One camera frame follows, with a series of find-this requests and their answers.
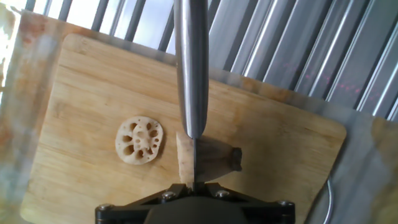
bolt head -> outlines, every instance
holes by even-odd
[[[292,202],[290,202],[288,200],[280,200],[280,201],[278,201],[278,204],[281,206],[288,206],[288,205],[291,205]]]
[[[107,210],[107,209],[112,208],[113,206],[114,206],[114,205],[112,205],[111,203],[104,203],[104,204],[102,204],[102,205],[99,205],[98,208],[99,208],[101,211],[105,211],[105,210]]]
[[[171,192],[171,191],[164,192],[162,194],[162,198],[165,199],[165,200],[170,200],[171,198],[174,198],[174,197],[175,197],[175,193]]]
[[[223,198],[223,197],[226,197],[228,195],[229,195],[229,192],[226,191],[226,190],[219,190],[216,193],[216,197],[218,197],[218,198]]]

wood grain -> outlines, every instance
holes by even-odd
[[[156,159],[132,166],[114,149],[119,125],[143,115],[163,126]],[[124,205],[179,182],[175,133],[183,131],[174,67],[69,35],[21,207],[32,223],[89,223],[105,202]],[[307,212],[346,136],[315,114],[210,82],[205,135],[243,150],[242,172],[222,186]]]

lotus root hole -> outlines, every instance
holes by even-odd
[[[123,136],[123,142],[130,142],[132,140],[132,137],[130,136]]]
[[[151,131],[151,132],[149,133],[149,136],[150,136],[151,138],[156,137],[156,136],[157,136],[157,131],[156,131],[156,130]]]
[[[131,155],[134,152],[134,146],[128,146],[123,150],[123,153],[127,156]]]
[[[142,150],[138,151],[137,158],[142,159],[144,157],[144,152]]]
[[[144,138],[145,134],[142,131],[137,132],[137,136],[140,138]]]
[[[134,130],[134,128],[136,128],[137,124],[136,123],[132,123],[130,124],[130,130]]]

corrugated metal sheet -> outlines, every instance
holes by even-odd
[[[18,3],[175,53],[173,0]],[[398,121],[397,20],[396,0],[212,0],[210,65]]]

